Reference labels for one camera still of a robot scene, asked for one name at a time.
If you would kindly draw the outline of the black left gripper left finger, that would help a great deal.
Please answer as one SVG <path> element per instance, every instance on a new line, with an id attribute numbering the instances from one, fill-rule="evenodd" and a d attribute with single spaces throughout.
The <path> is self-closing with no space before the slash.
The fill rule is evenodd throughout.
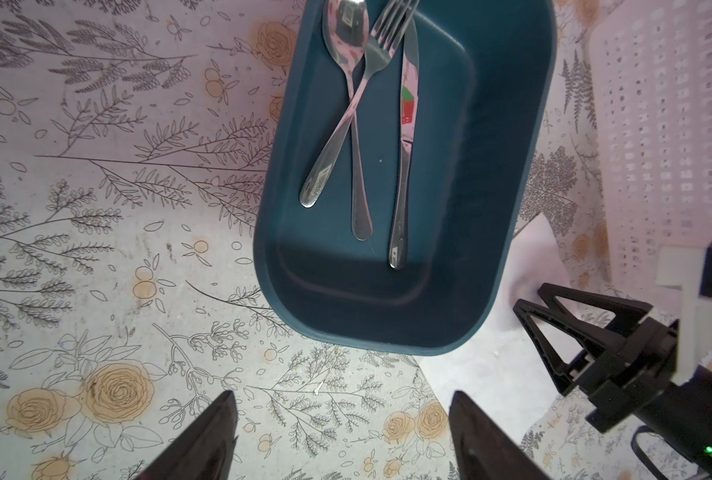
<path id="1" fill-rule="evenodd" d="M 136 479 L 227 480 L 237 423 L 234 392 L 224 391 Z"/>

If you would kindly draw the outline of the silver fork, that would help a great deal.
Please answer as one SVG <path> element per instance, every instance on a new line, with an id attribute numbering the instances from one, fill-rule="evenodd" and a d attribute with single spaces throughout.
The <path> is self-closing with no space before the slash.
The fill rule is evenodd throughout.
<path id="1" fill-rule="evenodd" d="M 334 169 L 349 131 L 353 117 L 374 74 L 385 69 L 393 59 L 410 21 L 419 6 L 419 1 L 390 1 L 383 9 L 374 26 L 363 39 L 345 45 L 361 46 L 365 52 L 365 72 L 348 108 L 311 168 L 300 192 L 300 203 L 311 208 L 319 199 Z"/>

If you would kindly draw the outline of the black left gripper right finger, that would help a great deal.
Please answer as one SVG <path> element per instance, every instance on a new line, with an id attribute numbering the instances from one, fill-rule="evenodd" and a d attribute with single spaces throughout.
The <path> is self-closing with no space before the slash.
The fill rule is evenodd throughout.
<path id="1" fill-rule="evenodd" d="M 455 392 L 449 421 L 462 480 L 549 480 L 465 392 Z"/>

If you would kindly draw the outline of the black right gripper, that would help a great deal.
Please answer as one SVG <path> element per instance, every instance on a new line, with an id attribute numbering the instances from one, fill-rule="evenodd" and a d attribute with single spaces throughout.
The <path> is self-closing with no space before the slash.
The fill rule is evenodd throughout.
<path id="1" fill-rule="evenodd" d="M 634 416 L 642 425 L 632 449 L 653 475 L 665 477 L 638 444 L 644 433 L 661 437 L 712 478 L 712 371 L 699 365 L 685 383 L 673 382 L 677 324 L 645 319 L 653 306 L 638 300 L 551 283 L 538 295 L 546 306 L 520 299 L 514 313 L 558 392 L 567 396 L 583 374 L 583 392 L 594 406 L 591 426 L 607 433 Z M 574 305 L 610 312 L 605 328 L 613 333 L 575 316 Z M 614 337 L 621 344 L 611 349 Z"/>

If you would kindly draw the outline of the silver table knife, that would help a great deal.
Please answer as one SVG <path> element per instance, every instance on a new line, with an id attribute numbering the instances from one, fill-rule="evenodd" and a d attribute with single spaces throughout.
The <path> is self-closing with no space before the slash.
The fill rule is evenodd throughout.
<path id="1" fill-rule="evenodd" d="M 404 36 L 400 91 L 400 159 L 395 210 L 389 241 L 389 264 L 402 269 L 408 253 L 408 192 L 412 150 L 418 114 L 419 42 L 417 28 L 411 20 Z"/>

